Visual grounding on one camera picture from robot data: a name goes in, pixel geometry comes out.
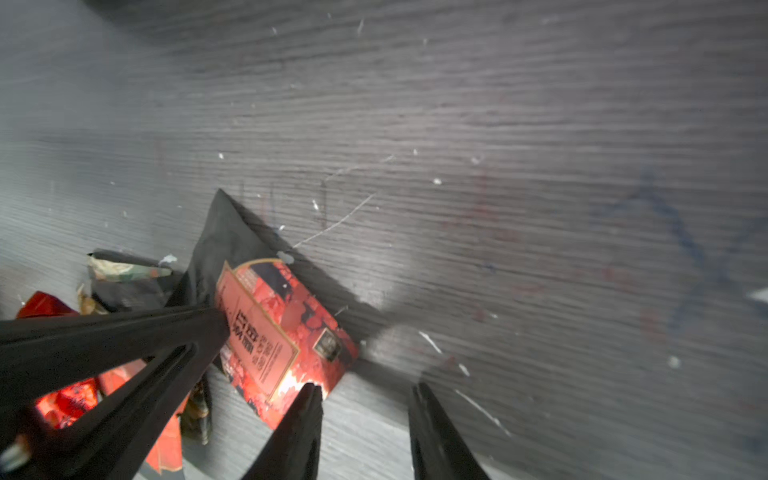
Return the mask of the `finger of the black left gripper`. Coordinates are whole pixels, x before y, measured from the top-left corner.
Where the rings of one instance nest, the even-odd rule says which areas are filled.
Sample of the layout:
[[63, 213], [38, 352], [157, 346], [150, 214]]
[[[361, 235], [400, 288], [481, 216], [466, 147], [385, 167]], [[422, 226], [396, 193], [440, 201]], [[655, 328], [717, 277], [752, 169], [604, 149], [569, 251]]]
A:
[[[225, 315], [200, 306], [2, 322], [2, 478], [133, 478], [228, 337]], [[34, 406], [53, 385], [45, 347], [102, 391], [63, 430]]]

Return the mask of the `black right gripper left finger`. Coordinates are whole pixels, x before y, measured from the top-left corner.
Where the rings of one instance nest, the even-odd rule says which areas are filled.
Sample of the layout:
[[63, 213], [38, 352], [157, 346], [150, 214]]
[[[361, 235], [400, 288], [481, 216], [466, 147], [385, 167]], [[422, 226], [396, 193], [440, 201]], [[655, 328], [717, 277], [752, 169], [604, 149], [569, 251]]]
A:
[[322, 389], [307, 383], [243, 479], [316, 479], [322, 420]]

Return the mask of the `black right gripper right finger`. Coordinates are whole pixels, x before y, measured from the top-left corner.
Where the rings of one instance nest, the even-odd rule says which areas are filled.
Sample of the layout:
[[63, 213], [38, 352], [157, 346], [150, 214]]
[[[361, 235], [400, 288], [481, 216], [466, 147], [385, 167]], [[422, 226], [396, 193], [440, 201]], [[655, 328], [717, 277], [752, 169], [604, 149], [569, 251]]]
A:
[[428, 384], [415, 384], [408, 401], [414, 478], [483, 479], [480, 466]]

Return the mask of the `yellow oolong tea bag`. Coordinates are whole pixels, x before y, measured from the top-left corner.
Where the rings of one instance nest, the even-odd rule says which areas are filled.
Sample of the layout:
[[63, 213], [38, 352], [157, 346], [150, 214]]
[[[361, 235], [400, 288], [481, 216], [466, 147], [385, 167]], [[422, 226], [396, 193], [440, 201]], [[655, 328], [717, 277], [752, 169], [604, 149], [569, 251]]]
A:
[[[81, 312], [108, 314], [163, 308], [182, 274], [169, 260], [96, 250], [87, 255], [88, 281], [78, 288]], [[202, 445], [212, 437], [211, 397], [207, 378], [191, 390], [180, 417], [181, 433]]]

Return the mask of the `red foil tea bag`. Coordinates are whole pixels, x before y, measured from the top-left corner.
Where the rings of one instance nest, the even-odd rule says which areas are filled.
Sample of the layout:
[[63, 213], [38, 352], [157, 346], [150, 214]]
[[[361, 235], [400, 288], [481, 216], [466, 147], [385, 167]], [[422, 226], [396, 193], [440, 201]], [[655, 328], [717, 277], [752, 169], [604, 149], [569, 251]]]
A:
[[[16, 314], [16, 319], [68, 318], [79, 313], [56, 296], [36, 291]], [[100, 401], [99, 387], [93, 376], [74, 376], [71, 361], [58, 351], [44, 348], [46, 373], [52, 374], [53, 385], [34, 403], [37, 413], [45, 423], [55, 430], [73, 425], [86, 413], [93, 410]]]

